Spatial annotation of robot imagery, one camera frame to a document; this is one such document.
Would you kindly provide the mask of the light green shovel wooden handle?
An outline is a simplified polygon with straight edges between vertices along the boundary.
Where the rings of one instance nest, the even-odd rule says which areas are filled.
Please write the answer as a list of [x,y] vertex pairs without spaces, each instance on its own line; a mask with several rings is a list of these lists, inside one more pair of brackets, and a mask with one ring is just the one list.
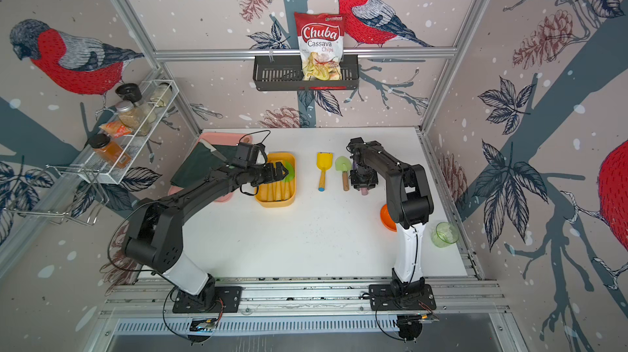
[[345,156],[340,156],[336,159],[335,169],[338,172],[341,172],[344,191],[350,190],[349,172],[351,171],[351,168],[352,168],[352,161],[349,158]]

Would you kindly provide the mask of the yellow square shovel blue tip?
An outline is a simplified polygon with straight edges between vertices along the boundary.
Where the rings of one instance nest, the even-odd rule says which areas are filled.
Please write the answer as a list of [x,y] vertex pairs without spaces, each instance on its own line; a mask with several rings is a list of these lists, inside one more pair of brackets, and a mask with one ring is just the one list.
[[318,190],[320,192],[325,191],[326,172],[331,169],[333,160],[334,160],[334,156],[332,153],[319,152],[317,154],[317,167],[321,172],[319,185],[318,185]]

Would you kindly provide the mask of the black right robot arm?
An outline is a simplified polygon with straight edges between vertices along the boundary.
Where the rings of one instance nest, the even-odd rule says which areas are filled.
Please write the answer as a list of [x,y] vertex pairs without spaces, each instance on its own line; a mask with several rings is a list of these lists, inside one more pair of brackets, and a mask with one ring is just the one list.
[[425,227],[434,203],[426,170],[392,156],[378,141],[353,138],[347,145],[353,168],[351,187],[360,192],[372,190],[384,180],[386,206],[397,228],[399,251],[392,269],[392,290],[403,293],[422,288],[425,277],[421,254]]

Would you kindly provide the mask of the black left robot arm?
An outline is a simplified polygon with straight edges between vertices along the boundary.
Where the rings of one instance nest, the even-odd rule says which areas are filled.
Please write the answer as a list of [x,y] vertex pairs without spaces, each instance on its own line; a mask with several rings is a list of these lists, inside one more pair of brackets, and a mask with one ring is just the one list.
[[282,162],[246,167],[224,166],[204,180],[159,200],[143,200],[129,216],[123,254],[147,266],[180,291],[199,296],[210,285],[210,274],[201,270],[184,251],[183,226],[196,213],[242,185],[257,187],[283,181],[289,169]]

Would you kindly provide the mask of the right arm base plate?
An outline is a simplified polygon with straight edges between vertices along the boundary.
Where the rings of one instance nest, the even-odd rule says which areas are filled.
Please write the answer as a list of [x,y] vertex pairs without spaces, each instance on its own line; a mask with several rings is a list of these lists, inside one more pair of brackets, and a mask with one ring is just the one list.
[[389,284],[370,284],[367,295],[373,311],[435,311],[433,289],[425,284],[421,290],[412,290],[395,296]]

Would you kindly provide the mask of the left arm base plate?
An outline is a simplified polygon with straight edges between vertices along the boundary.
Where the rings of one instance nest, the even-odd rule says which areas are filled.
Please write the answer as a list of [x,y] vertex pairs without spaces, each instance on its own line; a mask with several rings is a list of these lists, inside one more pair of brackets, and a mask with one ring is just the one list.
[[242,287],[216,287],[213,284],[204,288],[196,296],[178,291],[174,299],[173,313],[236,313],[239,309],[242,292]]

